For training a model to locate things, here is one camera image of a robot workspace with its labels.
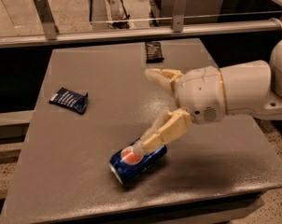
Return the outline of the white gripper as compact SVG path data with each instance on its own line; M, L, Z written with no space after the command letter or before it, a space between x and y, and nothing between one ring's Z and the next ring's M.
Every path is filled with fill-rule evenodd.
M166 93L173 94L175 90L176 104L182 109L164 109L133 144L134 154L148 155L177 140L187 132L192 120L206 124L225 117L225 91L216 67L190 70L185 75L179 70L151 68L145 70L145 75Z

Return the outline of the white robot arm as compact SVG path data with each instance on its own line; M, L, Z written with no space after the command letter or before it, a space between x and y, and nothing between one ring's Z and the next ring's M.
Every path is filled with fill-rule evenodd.
M192 123L217 122L226 116L249 115L282 120L282 40L270 61L216 68L207 66L183 74L173 69L148 69L147 79L172 96L177 109L164 109L133 145L136 155L148 155L185 134Z

